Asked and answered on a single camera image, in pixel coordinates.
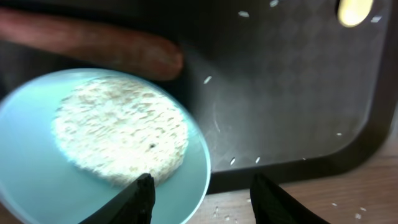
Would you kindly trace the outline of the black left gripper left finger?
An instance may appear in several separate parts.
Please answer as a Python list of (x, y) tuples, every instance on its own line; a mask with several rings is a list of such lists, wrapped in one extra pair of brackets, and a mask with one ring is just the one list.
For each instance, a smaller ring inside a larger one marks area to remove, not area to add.
[(154, 178), (142, 174), (79, 224), (150, 224), (154, 204)]

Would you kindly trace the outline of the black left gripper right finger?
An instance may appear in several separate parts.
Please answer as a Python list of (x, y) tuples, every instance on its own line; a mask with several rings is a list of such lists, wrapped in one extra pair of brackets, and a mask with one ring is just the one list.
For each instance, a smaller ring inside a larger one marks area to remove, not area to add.
[(262, 174), (253, 177), (250, 198), (257, 224), (328, 224)]

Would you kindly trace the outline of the white rice pile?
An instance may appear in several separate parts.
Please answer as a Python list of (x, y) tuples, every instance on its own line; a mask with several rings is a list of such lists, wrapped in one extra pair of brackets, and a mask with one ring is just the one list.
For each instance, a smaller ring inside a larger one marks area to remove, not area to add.
[(182, 165), (188, 146), (182, 110), (160, 91), (124, 77), (75, 87), (56, 110), (52, 131), (73, 165), (118, 186), (144, 173), (164, 182)]

